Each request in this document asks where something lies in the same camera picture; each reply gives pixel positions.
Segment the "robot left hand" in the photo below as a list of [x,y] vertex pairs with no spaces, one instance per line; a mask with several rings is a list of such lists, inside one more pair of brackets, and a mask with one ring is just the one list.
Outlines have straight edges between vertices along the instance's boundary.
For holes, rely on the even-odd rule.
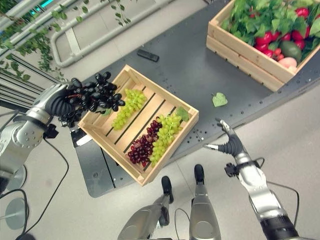
[[48,124],[53,117],[61,117],[77,110],[80,103],[70,103],[76,87],[70,82],[57,83],[44,90],[26,112],[28,117]]

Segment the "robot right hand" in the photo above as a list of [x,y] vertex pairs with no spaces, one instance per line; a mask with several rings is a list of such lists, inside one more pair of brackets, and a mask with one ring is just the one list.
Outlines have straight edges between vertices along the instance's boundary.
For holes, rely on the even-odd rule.
[[251,162],[252,158],[233,128],[223,119],[216,118],[215,120],[217,126],[221,127],[222,131],[227,134],[228,141],[224,144],[204,144],[203,147],[231,155],[237,165]]

